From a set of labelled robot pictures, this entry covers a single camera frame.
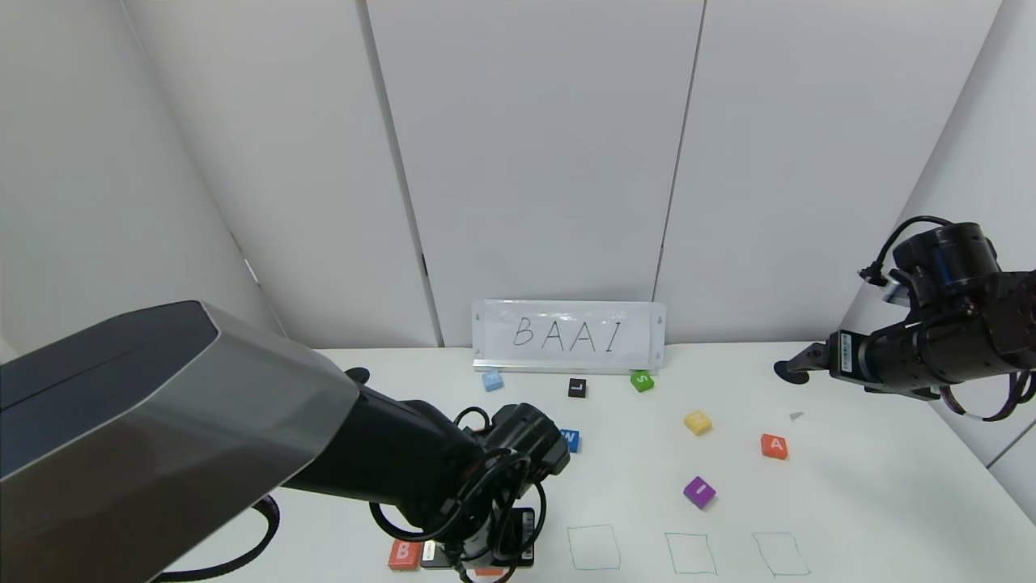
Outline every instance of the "purple letter block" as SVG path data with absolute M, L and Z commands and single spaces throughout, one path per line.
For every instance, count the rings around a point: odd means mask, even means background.
M 709 505 L 709 502 L 716 497 L 716 490 L 709 486 L 706 480 L 701 479 L 701 476 L 698 476 L 691 480 L 691 484 L 687 485 L 687 488 L 684 489 L 684 496 L 691 502 L 694 502 L 695 506 L 703 511 Z

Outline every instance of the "white wall panel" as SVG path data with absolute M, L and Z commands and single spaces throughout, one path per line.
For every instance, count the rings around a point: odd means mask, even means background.
M 3 337 L 0 337 L 0 365 L 9 362 L 16 358 L 18 358 L 18 353 L 3 340 Z
M 1036 523 L 1036 430 L 1030 429 L 989 471 Z
M 1005 1 L 946 130 L 896 221 L 938 214 L 979 223 L 1007 270 L 1036 268 L 1034 55 L 1036 3 Z M 893 223 L 887 223 L 885 234 L 892 228 Z M 904 236 L 926 228 L 930 226 L 911 227 Z M 886 268 L 891 266 L 891 262 L 886 263 Z M 870 332 L 901 321 L 905 311 L 882 303 L 880 296 L 876 288 L 863 286 L 842 325 Z M 965 409 L 990 415 L 1007 397 L 1007 381 L 996 378 L 965 383 L 954 396 Z M 983 464 L 991 462 L 1036 419 L 1036 403 L 1020 406 L 1011 417 L 995 424 L 958 417 L 941 403 L 934 407 Z M 1036 480 L 1031 489 L 1036 492 Z
M 651 299 L 701 5 L 370 2 L 447 346 L 476 299 Z
M 315 348 L 435 346 L 357 3 L 126 6 L 288 334 Z
M 118 0 L 0 1 L 4 339 L 201 299 L 279 332 Z
M 656 295 L 668 342 L 838 325 L 999 4 L 708 3 Z

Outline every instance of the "table surface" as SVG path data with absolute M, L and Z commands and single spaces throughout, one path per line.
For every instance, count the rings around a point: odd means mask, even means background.
M 668 347 L 654 389 L 637 393 L 628 377 L 591 376 L 585 400 L 568 397 L 571 375 L 503 374 L 505 387 L 486 392 L 467 349 L 322 353 L 343 370 L 368 368 L 371 387 L 427 401 L 449 417 L 472 405 L 492 414 L 530 403 L 558 428 L 580 432 L 580 451 L 544 482 L 548 515 L 537 563 L 513 581 L 766 582 L 799 569 L 782 562 L 802 562 L 809 574 L 780 579 L 817 582 L 1036 580 L 1036 526 L 927 404 L 865 395 L 822 375 L 805 386 L 778 380 L 773 362 L 802 348 Z M 694 410 L 714 426 L 700 437 L 682 422 Z M 803 415 L 792 420 L 795 412 Z M 764 433 L 787 439 L 787 461 L 760 455 Z M 718 492 L 706 511 L 682 492 L 699 475 Z M 388 571 L 392 540 L 366 503 L 286 489 L 275 495 L 283 516 L 277 537 L 222 581 L 456 581 L 451 572 Z M 537 506 L 535 491 L 523 501 Z M 395 509 L 390 517 L 400 520 Z M 570 529 L 589 525 L 610 525 L 614 543 L 576 542 L 573 551 L 573 533 L 589 531 Z M 230 559 L 263 529 L 258 513 L 244 513 L 173 567 Z M 770 532 L 789 533 L 794 544 L 788 534 L 776 542 L 757 534 Z M 685 556 L 694 553 L 680 546 L 673 556 L 666 533 L 708 535 L 711 557 Z M 586 555 L 586 545 L 608 548 Z M 618 569 L 576 569 L 577 560 L 607 565 L 611 545 Z M 800 557 L 788 557 L 795 547 Z M 592 556 L 597 551 L 604 558 Z M 716 575 L 675 573 L 692 559 L 711 559 Z

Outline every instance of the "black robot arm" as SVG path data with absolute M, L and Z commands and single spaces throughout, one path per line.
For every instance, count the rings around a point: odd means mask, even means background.
M 270 543 L 280 486 L 368 501 L 390 535 L 435 541 L 462 580 L 466 567 L 507 578 L 529 564 L 540 483 L 569 462 L 554 424 L 527 404 L 451 421 L 369 377 L 201 302 L 121 315 L 3 365 L 0 579 L 226 574 Z M 467 412 L 484 426 L 460 429 Z M 513 508 L 529 488 L 535 527 L 530 509 Z M 380 504 L 420 530 L 391 524 Z M 163 572 L 250 506 L 268 523 L 256 548 Z
M 827 371 L 868 392 L 942 398 L 961 415 L 967 413 L 951 385 L 1009 375 L 1004 408 L 980 417 L 1006 418 L 1036 395 L 1031 373 L 1036 369 L 1036 270 L 1002 271 L 992 243 L 975 223 L 915 216 L 893 232 L 860 275 L 874 285 L 887 283 L 881 273 L 885 254 L 906 225 L 921 221 L 940 226 L 893 251 L 896 267 L 890 275 L 906 289 L 910 301 L 903 321 L 871 334 L 839 330 L 826 343 L 775 363 L 774 371 L 796 384 L 807 382 L 809 371 Z

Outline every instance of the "orange letter block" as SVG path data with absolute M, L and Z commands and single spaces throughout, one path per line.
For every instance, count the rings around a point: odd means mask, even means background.
M 388 569 L 393 571 L 413 571 L 421 562 L 421 543 L 396 541 L 388 555 Z
M 787 442 L 784 438 L 762 434 L 762 455 L 767 458 L 787 460 Z

